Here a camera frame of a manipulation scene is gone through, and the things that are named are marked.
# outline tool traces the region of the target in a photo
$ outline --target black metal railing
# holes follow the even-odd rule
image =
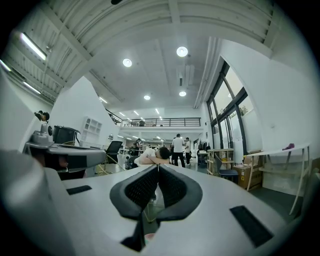
[[[200,117],[123,120],[121,127],[200,127]]]
[[[114,122],[114,124],[121,127],[123,120],[119,116],[117,116],[114,113],[110,112],[108,109],[105,109],[105,110],[108,112],[108,114],[111,117],[111,119]]]

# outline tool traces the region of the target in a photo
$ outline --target fluorescent tube light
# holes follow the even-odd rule
[[[31,90],[34,90],[37,94],[41,94],[40,91],[36,90],[35,88],[33,88],[30,84],[26,83],[26,82],[22,82],[25,86],[29,87]]]
[[[99,97],[100,100],[102,100],[104,103],[108,103],[106,102],[103,98]]]
[[[46,60],[47,56],[36,46],[24,33],[21,33],[20,38],[36,53],[40,56],[41,59],[44,61]]]
[[[11,71],[11,69],[1,59],[0,59],[0,64],[5,70],[7,70],[9,72]]]

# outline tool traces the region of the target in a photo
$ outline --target person sleeping on desk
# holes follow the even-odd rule
[[[164,146],[160,147],[158,150],[147,148],[139,157],[134,160],[134,163],[137,166],[169,164],[169,157],[169,149]]]

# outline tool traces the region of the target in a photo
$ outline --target window frame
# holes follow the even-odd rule
[[[208,107],[208,111],[209,111],[209,116],[210,116],[210,125],[211,125],[211,132],[212,132],[212,145],[213,148],[215,147],[215,141],[214,141],[214,132],[215,132],[215,125],[218,125],[218,129],[219,129],[219,138],[220,138],[220,148],[223,149],[224,148],[224,143],[223,143],[223,136],[222,136],[222,130],[221,130],[221,121],[223,121],[224,119],[227,120],[227,122],[229,123],[229,119],[228,116],[231,115],[234,111],[236,112],[236,115],[238,117],[239,120],[239,126],[240,126],[240,131],[241,131],[241,136],[242,136],[242,146],[243,146],[243,154],[247,155],[248,151],[247,151],[247,141],[246,141],[246,135],[245,135],[245,129],[244,129],[244,124],[242,122],[242,116],[241,116],[241,112],[239,109],[239,104],[242,103],[242,101],[245,100],[245,98],[248,97],[248,94],[246,92],[246,89],[244,87],[241,88],[241,90],[238,92],[237,95],[234,95],[230,84],[228,82],[228,80],[226,79],[226,75],[228,73],[230,66],[228,65],[228,63],[226,61],[224,61],[221,71],[219,73],[219,77],[212,89],[212,92],[209,96],[209,99],[207,100],[207,107]],[[225,83],[230,95],[231,95],[231,102],[228,103],[228,105],[224,108],[224,111],[222,113],[218,113],[217,111],[217,106],[216,106],[216,102],[215,102],[215,96],[217,95],[222,83]],[[215,119],[212,119],[212,110],[210,107],[211,102],[213,102],[213,106],[214,106],[214,111],[215,111]],[[231,129],[230,129],[230,125],[228,125],[228,136],[230,138],[232,138],[232,134],[231,133]],[[233,141],[230,142],[230,147],[233,148]]]

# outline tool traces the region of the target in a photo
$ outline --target bag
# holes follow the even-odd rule
[[[210,143],[208,143],[208,146],[205,148],[205,151],[207,151],[208,152],[208,150],[210,150],[211,149],[211,147],[210,147]]]

